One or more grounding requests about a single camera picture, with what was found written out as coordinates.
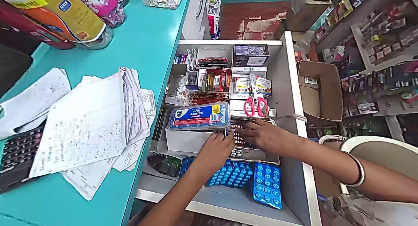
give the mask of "stack of papers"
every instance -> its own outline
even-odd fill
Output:
[[[54,103],[29,177],[61,172],[91,200],[112,167],[132,170],[156,115],[154,93],[135,69],[84,76]]]
[[[53,68],[19,95],[0,104],[0,138],[38,127],[49,108],[70,92],[64,69]]]

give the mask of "scissors handle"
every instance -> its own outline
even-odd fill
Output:
[[[249,114],[247,112],[247,104],[249,104],[250,108],[251,108],[251,114]],[[244,103],[244,112],[245,115],[249,116],[249,117],[253,117],[255,115],[255,110],[254,110],[254,99],[252,97],[249,97],[245,103]]]
[[[263,114],[263,109],[261,107],[261,103],[264,103],[265,111],[268,114],[268,104],[267,104],[267,101],[265,101],[261,97],[257,97],[257,112],[258,112],[258,115],[260,117],[265,117],[265,115]]]

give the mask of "calculator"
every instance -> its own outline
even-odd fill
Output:
[[[44,125],[41,125],[28,132],[17,134],[6,141],[0,161],[0,193],[39,178],[29,178],[29,172],[43,131]]]

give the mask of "white chair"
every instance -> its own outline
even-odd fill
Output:
[[[345,141],[341,151],[418,180],[418,148],[407,143],[391,138],[359,136]],[[342,193],[348,194],[345,185],[340,184],[340,187]]]

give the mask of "counter top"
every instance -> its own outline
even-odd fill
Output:
[[[143,0],[130,0],[125,8],[128,18],[115,29],[115,37],[107,48],[49,48],[0,102],[18,95],[53,67],[66,70],[72,88],[84,75],[104,78],[119,67],[128,67],[138,70],[141,88],[154,91],[159,110],[188,5],[189,0],[183,0],[178,9],[169,10],[147,7]],[[112,169],[91,201],[86,201],[59,173],[0,195],[0,225],[125,225],[150,140],[151,137],[144,144],[141,162],[135,169]]]

